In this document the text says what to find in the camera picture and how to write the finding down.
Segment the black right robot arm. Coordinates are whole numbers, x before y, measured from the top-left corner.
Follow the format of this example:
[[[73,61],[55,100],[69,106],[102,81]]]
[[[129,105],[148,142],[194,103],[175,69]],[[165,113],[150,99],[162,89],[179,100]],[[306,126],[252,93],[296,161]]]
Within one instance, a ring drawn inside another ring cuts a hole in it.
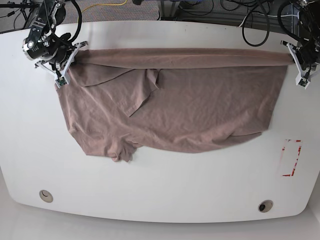
[[[63,0],[45,0],[40,6],[27,38],[23,40],[22,50],[29,60],[36,60],[35,68],[41,68],[54,76],[57,87],[70,83],[68,70],[80,48],[88,45],[87,41],[75,43],[82,27],[82,12],[76,1],[71,3],[78,14],[77,28],[74,35],[67,32],[58,36],[56,28],[66,16]]]

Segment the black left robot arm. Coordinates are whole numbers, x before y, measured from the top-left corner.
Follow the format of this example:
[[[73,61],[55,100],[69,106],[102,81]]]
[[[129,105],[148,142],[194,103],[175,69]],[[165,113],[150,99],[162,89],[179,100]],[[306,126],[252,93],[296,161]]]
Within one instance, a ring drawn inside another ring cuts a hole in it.
[[[287,6],[297,9],[299,25],[308,33],[308,38],[300,37],[288,31],[282,22],[282,11]],[[320,74],[317,66],[320,65],[320,2],[318,0],[286,0],[278,8],[277,20],[280,28],[297,45],[282,41],[286,46],[298,69],[295,84],[307,88],[311,79]]]

